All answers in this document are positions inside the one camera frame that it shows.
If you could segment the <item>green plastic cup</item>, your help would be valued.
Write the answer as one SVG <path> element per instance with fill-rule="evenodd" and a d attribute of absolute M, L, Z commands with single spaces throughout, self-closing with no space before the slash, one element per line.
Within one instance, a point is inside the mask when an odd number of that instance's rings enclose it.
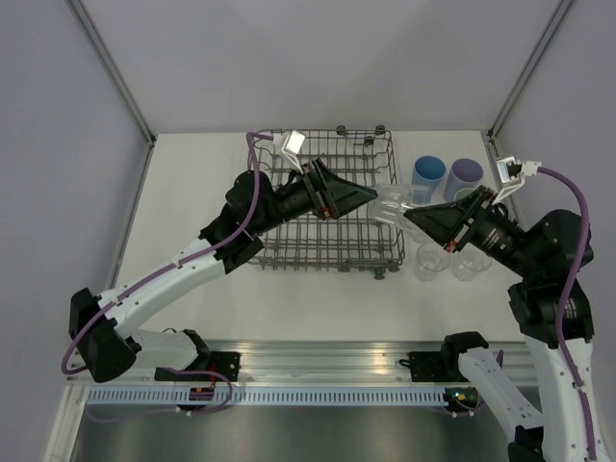
<path fill-rule="evenodd" d="M 466 198 L 467 196 L 469 196 L 470 194 L 472 194 L 475 191 L 474 188 L 464 188 L 459 190 L 455 196 L 454 196 L 454 200 L 458 201 L 461 200 L 463 198 Z"/>

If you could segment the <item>purple plastic cup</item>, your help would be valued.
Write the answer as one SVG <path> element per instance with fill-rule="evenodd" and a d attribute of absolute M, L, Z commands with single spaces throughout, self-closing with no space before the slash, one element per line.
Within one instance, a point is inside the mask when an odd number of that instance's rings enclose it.
<path fill-rule="evenodd" d="M 445 185 L 443 198 L 453 201 L 455 195 L 464 188 L 474 188 L 483 178 L 484 170 L 477 161 L 469 158 L 457 159 L 451 165 Z"/>

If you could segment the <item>clear glass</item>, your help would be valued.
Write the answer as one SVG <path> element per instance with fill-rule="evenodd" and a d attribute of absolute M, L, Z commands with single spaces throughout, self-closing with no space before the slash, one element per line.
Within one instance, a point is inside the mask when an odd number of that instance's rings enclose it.
<path fill-rule="evenodd" d="M 492 258 L 472 246 L 467 246 L 451 256 L 451 272 L 462 282 L 470 282 L 491 268 Z"/>
<path fill-rule="evenodd" d="M 419 193 L 412 184 L 378 184 L 374 186 L 374 189 L 377 192 L 377 198 L 367 206 L 368 218 L 407 233 L 413 223 L 407 220 L 403 213 L 430 203 L 421 203 Z"/>
<path fill-rule="evenodd" d="M 442 247 L 424 243 L 418 247 L 414 273 L 420 281 L 435 281 L 449 268 L 449 264 L 450 254 Z"/>
<path fill-rule="evenodd" d="M 431 238 L 418 226 L 412 224 L 408 231 L 410 238 L 417 244 L 425 244 L 431 241 Z"/>

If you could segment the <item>blue plastic cup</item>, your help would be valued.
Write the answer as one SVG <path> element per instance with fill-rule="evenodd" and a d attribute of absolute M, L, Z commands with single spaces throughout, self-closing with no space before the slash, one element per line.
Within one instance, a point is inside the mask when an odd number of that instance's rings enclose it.
<path fill-rule="evenodd" d="M 411 184 L 419 193 L 422 204 L 431 201 L 447 172 L 446 164 L 435 156 L 422 156 L 413 167 Z"/>

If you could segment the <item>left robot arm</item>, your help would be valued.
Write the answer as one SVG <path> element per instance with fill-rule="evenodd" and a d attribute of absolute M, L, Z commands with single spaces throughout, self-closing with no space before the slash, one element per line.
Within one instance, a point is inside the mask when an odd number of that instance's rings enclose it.
<path fill-rule="evenodd" d="M 237 177 L 219 216 L 183 250 L 145 276 L 99 295 L 82 289 L 70 300 L 70 350 L 78 352 L 97 383 L 134 368 L 154 369 L 171 380 L 204 378 L 211 352 L 191 329 L 153 332 L 143 324 L 183 295 L 246 264 L 263 249 L 261 235 L 306 214 L 341 218 L 375 200 L 377 193 L 338 177 L 320 159 L 303 165 L 274 188 L 258 169 Z"/>

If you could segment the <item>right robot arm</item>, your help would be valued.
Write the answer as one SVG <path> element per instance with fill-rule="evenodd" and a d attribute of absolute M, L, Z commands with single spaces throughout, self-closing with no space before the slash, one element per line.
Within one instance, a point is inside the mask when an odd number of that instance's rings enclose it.
<path fill-rule="evenodd" d="M 477 332 L 446 337 L 439 367 L 466 378 L 497 419 L 511 461 L 607 461 L 593 393 L 594 326 L 577 276 L 593 258 L 588 207 L 554 210 L 529 230 L 499 210 L 493 191 L 410 209 L 404 216 L 453 253 L 471 245 L 521 277 L 509 306 L 536 370 L 541 406 L 535 408 L 488 352 Z"/>

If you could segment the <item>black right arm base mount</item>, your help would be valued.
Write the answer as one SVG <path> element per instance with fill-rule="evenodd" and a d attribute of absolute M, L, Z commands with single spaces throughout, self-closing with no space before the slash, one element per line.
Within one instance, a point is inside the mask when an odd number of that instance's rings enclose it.
<path fill-rule="evenodd" d="M 410 351 L 398 364 L 410 372 L 414 383 L 463 383 L 467 379 L 449 369 L 439 351 Z"/>

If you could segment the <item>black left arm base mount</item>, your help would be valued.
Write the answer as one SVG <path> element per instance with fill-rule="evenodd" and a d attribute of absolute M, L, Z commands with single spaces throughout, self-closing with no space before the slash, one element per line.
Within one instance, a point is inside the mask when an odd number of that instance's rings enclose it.
<path fill-rule="evenodd" d="M 208 359 L 197 357 L 181 372 L 157 368 L 154 379 L 160 382 L 218 382 L 217 376 L 205 372 L 216 372 L 230 382 L 236 382 L 241 367 L 241 354 L 237 351 L 212 351 Z"/>

